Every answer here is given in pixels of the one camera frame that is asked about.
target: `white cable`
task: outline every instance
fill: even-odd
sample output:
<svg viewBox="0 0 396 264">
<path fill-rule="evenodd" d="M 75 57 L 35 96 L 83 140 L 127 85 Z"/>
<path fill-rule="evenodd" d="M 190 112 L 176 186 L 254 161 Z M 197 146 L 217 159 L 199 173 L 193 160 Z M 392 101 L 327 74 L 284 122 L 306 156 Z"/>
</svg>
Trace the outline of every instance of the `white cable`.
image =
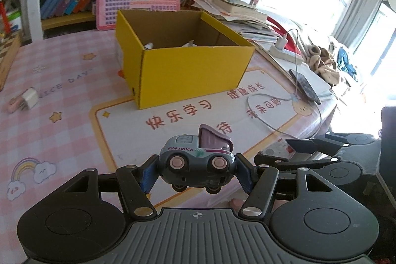
<svg viewBox="0 0 396 264">
<path fill-rule="evenodd" d="M 296 41 L 298 41 L 298 29 L 297 29 L 297 28 L 291 28 L 291 29 L 289 29 L 289 30 L 286 32 L 286 35 L 287 35 L 290 31 L 292 31 L 292 30 L 295 30 L 295 31 L 297 32 Z M 297 80 L 297 76 L 298 76 L 298 72 L 297 72 L 297 50 L 295 51 L 295 64 L 296 64 L 296 90 L 294 91 L 294 96 L 297 96 L 297 91 L 298 91 L 298 80 Z M 250 106 L 249 99 L 252 98 L 253 96 L 257 96 L 257 95 L 269 96 L 269 97 L 271 97 L 271 98 L 278 99 L 278 100 L 282 100 L 282 101 L 291 101 L 291 100 L 292 100 L 291 98 L 290 98 L 290 99 L 278 98 L 278 97 L 275 97 L 275 96 L 272 96 L 272 95 L 269 95 L 269 94 L 266 94 L 266 93 L 256 93 L 256 94 L 253 94 L 253 95 L 250 95 L 250 96 L 247 97 L 247 106 L 248 106 L 248 108 L 249 108 L 251 111 L 252 111 L 252 108 L 251 108 L 251 106 Z M 322 114 L 320 113 L 320 110 L 319 110 L 318 105 L 316 104 L 315 106 L 316 106 L 316 108 L 318 109 L 320 121 L 319 121 L 318 129 L 316 130 L 316 132 L 315 132 L 311 137 L 314 137 L 314 136 L 316 136 L 316 135 L 318 134 L 318 132 L 319 132 L 319 130 L 320 130 L 320 127 L 321 127 L 321 125 L 322 125 Z M 260 118 L 259 115 L 256 115 L 256 118 L 259 119 L 262 123 L 264 123 L 267 127 L 271 128 L 272 130 L 274 130 L 274 131 L 276 131 L 276 132 L 278 132 L 278 133 L 281 133 L 281 134 L 284 134 L 284 135 L 286 135 L 286 136 L 292 137 L 293 139 L 299 139 L 299 138 L 297 138 L 296 136 L 293 136 L 292 134 L 289 134 L 289 133 L 286 133 L 286 132 L 282 132 L 281 130 L 274 128 L 273 126 L 271 126 L 270 124 L 268 124 L 267 122 L 265 122 L 262 118 Z"/>
</svg>

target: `yellow cardboard box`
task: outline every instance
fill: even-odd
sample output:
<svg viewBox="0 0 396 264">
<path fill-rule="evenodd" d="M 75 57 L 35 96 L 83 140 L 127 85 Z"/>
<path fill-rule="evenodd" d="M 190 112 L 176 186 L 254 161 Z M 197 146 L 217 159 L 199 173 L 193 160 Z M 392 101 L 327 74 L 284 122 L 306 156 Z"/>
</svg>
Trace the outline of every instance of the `yellow cardboard box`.
<svg viewBox="0 0 396 264">
<path fill-rule="evenodd" d="M 139 109 L 235 89 L 254 46 L 210 15 L 119 10 L 116 38 Z M 196 47 L 182 47 L 194 40 Z M 145 50 L 144 45 L 154 48 Z"/>
</svg>

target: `brown cloth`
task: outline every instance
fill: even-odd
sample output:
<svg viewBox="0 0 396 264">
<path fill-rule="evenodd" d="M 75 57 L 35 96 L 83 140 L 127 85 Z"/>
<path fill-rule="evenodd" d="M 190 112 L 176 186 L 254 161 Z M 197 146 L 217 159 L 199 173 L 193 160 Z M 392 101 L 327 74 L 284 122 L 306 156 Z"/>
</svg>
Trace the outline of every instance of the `brown cloth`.
<svg viewBox="0 0 396 264">
<path fill-rule="evenodd" d="M 307 62 L 309 68 L 330 85 L 339 84 L 340 73 L 337 71 L 333 55 L 325 48 L 316 45 L 309 47 L 308 51 L 310 54 Z"/>
</svg>

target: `rainbow print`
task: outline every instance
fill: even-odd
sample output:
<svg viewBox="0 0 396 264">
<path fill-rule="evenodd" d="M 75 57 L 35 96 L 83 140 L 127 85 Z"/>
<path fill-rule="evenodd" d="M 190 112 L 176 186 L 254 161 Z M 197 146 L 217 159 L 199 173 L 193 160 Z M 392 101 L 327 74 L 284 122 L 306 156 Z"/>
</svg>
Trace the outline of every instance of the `rainbow print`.
<svg viewBox="0 0 396 264">
<path fill-rule="evenodd" d="M 39 164 L 40 161 L 38 161 L 35 158 L 25 158 L 19 161 L 16 166 L 14 167 L 14 170 L 12 171 L 11 175 L 11 181 L 16 181 L 21 178 L 21 174 L 25 170 L 32 170 L 34 171 L 34 168 L 36 167 L 37 164 Z"/>
</svg>

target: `blue cloth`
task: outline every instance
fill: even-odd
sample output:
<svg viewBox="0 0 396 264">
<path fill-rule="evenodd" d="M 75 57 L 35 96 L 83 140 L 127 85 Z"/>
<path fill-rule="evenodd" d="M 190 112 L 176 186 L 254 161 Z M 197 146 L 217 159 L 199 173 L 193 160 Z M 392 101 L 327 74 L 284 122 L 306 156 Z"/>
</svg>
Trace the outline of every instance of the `blue cloth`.
<svg viewBox="0 0 396 264">
<path fill-rule="evenodd" d="M 338 51 L 337 55 L 337 67 L 344 72 L 347 72 L 357 82 L 356 69 L 351 63 L 349 63 L 348 53 L 342 47 Z"/>
</svg>

